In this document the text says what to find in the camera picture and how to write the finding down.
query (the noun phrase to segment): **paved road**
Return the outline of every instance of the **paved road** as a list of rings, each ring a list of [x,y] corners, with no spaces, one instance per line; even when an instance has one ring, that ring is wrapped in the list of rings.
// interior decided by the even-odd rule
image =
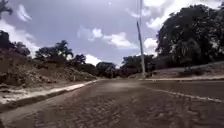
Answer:
[[[190,93],[197,86],[193,94],[206,96],[201,90],[223,83],[101,81],[0,116],[7,128],[223,128],[223,103],[157,91]]]

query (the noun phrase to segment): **white cloud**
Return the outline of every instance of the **white cloud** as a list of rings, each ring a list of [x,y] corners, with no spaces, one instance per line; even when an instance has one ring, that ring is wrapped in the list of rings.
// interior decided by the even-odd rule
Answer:
[[[34,56],[35,51],[39,49],[35,43],[35,37],[25,30],[17,29],[15,26],[8,24],[5,20],[0,20],[0,29],[9,33],[10,41],[20,41],[24,43],[30,49],[31,56]]]
[[[144,0],[145,6],[148,7],[159,7],[164,5],[166,0]],[[162,27],[163,23],[169,18],[169,15],[173,12],[180,11],[183,7],[188,7],[190,5],[203,4],[211,8],[217,8],[221,4],[221,0],[169,0],[169,4],[165,7],[164,13],[161,17],[156,17],[146,22],[147,27],[158,30]]]
[[[102,33],[101,29],[94,28],[93,30],[87,29],[83,26],[77,32],[78,38],[85,38],[91,42],[95,39],[101,39],[108,44],[115,45],[118,49],[136,49],[138,48],[136,44],[130,42],[125,32],[120,32],[118,34],[105,35]]]
[[[105,35],[103,39],[111,45],[115,45],[118,49],[136,49],[138,48],[136,44],[130,42],[125,32],[118,34]]]
[[[162,6],[167,0],[144,0],[143,3],[145,6],[148,7],[160,7]]]
[[[86,55],[86,63],[90,63],[90,64],[93,64],[93,65],[97,65],[99,62],[101,62],[102,60],[98,59],[97,57],[95,56],[92,56],[90,54],[87,54]]]
[[[97,38],[103,37],[102,30],[98,28],[94,28],[93,30],[80,26],[77,32],[78,38],[85,38],[88,41],[95,41]]]
[[[18,8],[16,14],[19,17],[19,19],[24,22],[32,20],[31,16],[27,13],[25,7],[22,4],[19,5],[19,8]]]
[[[94,28],[94,29],[92,30],[92,33],[93,33],[93,36],[94,36],[95,38],[100,38],[100,37],[103,36],[103,34],[102,34],[102,30],[101,30],[101,29]]]
[[[130,9],[126,8],[125,11],[132,17],[134,18],[139,18],[140,15],[131,11]],[[143,8],[142,9],[142,16],[150,16],[151,15],[151,10],[150,9],[146,9],[146,8]]]
[[[128,9],[128,8],[126,8],[125,11],[126,11],[130,16],[132,16],[132,17],[134,17],[134,18],[139,18],[139,17],[140,17],[139,14],[137,14],[137,13],[131,11],[131,10]]]
[[[156,39],[152,39],[152,38],[147,38],[144,42],[144,46],[146,48],[146,53],[147,54],[153,54],[156,55],[156,47],[157,47],[157,43],[156,43]]]

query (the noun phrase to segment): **pole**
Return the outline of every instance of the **pole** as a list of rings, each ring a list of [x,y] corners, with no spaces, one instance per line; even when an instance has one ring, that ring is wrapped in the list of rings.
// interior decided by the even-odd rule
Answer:
[[[141,48],[141,60],[142,60],[142,78],[145,78],[145,58],[144,58],[144,52],[143,52],[143,45],[142,45],[142,36],[141,36],[141,30],[139,26],[139,22],[137,21],[137,28],[138,28],[138,39],[140,42],[140,48]]]

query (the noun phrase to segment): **road marking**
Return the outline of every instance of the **road marking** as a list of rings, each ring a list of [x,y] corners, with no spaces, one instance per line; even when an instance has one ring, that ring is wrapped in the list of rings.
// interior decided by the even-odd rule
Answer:
[[[201,96],[194,96],[194,95],[188,95],[180,92],[172,92],[172,91],[166,91],[166,90],[160,90],[160,89],[153,89],[153,88],[147,88],[151,91],[156,91],[156,92],[163,92],[163,93],[168,93],[172,95],[177,95],[177,96],[182,96],[182,97],[188,97],[191,99],[198,99],[202,101],[212,101],[216,103],[224,103],[224,100],[216,99],[216,98],[210,98],[210,97],[201,97]]]

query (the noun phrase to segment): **sky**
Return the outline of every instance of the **sky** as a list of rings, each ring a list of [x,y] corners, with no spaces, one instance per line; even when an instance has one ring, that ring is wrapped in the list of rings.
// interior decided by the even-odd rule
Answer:
[[[156,34],[172,12],[203,4],[217,8],[222,0],[9,0],[13,15],[2,15],[0,29],[11,41],[21,41],[31,55],[40,47],[67,40],[74,54],[86,62],[107,61],[121,65],[125,56],[139,55],[136,22],[141,14],[145,54],[154,54]]]

